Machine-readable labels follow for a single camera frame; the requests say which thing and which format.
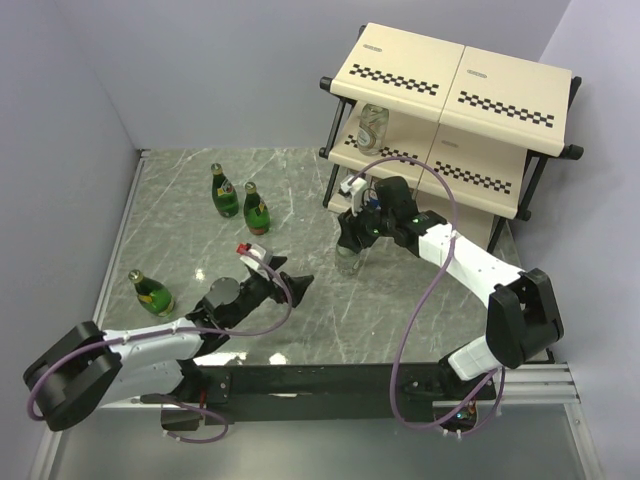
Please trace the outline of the Red Bull can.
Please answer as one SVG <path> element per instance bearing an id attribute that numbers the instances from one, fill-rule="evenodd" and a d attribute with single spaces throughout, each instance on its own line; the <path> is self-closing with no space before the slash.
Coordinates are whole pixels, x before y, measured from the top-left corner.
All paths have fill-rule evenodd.
<path id="1" fill-rule="evenodd" d="M 367 203 L 370 204 L 373 208 L 377 209 L 380 207 L 380 201 L 374 188 L 369 187 L 366 189 L 366 197 Z"/>

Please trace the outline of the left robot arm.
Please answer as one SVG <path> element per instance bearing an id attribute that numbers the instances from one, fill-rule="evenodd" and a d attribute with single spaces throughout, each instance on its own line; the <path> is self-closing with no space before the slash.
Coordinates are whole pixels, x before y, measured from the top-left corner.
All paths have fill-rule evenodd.
<path id="1" fill-rule="evenodd" d="M 215 380 L 196 365 L 239 335 L 237 325 L 271 299 L 296 308 L 314 278 L 252 273 L 239 282 L 217 279 L 186 316 L 134 330 L 101 330 L 83 322 L 23 374 L 27 414 L 52 431 L 67 430 L 98 407 L 130 397 L 197 402 Z"/>

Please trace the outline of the clear glass bottle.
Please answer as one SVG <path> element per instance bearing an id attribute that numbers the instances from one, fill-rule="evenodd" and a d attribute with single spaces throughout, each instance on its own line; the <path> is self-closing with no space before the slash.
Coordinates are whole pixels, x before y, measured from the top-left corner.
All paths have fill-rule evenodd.
<path id="1" fill-rule="evenodd" d="M 361 154 L 378 154 L 384 146 L 390 112 L 387 108 L 367 103 L 359 116 L 357 147 Z"/>
<path id="2" fill-rule="evenodd" d="M 335 247 L 334 263 L 336 269 L 345 276 L 355 276 L 365 262 L 365 249 L 359 242 L 347 245 L 338 242 Z"/>

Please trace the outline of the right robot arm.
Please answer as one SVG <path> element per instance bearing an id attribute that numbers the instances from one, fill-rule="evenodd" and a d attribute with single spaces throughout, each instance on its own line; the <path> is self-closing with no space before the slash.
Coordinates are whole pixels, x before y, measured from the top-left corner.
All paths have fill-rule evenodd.
<path id="1" fill-rule="evenodd" d="M 414 256 L 438 267 L 471 291 L 487 310 L 483 335 L 441 361 L 439 387 L 460 399 L 474 379 L 499 367 L 516 369 L 564 335 L 549 276 L 540 269 L 524 271 L 466 239 L 434 211 L 419 211 L 407 182 L 400 176 L 376 183 L 376 201 L 365 200 L 367 182 L 355 176 L 340 185 L 351 206 L 338 217 L 337 249 L 358 255 L 388 237 Z"/>

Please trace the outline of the green Perrier bottle front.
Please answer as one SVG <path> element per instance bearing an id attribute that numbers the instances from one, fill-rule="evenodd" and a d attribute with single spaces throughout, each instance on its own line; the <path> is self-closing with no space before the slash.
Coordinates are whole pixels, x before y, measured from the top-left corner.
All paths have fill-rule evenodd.
<path id="1" fill-rule="evenodd" d="M 257 192 L 254 182 L 247 182 L 243 215 L 247 228 L 254 235 L 266 234 L 271 226 L 271 217 L 266 203 Z"/>

